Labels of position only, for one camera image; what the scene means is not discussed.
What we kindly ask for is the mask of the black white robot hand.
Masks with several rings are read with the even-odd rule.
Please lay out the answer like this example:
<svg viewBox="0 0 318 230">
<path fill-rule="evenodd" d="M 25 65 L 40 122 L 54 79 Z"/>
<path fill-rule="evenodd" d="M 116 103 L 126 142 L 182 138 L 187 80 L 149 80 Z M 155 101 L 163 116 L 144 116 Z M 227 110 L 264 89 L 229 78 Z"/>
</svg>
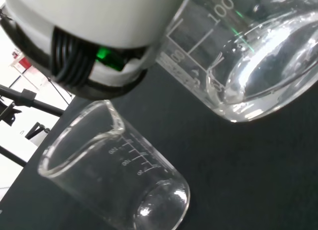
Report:
<svg viewBox="0 0 318 230">
<path fill-rule="evenodd" d="M 0 25 L 64 89 L 113 99 L 144 79 L 187 1 L 5 0 Z"/>
</svg>

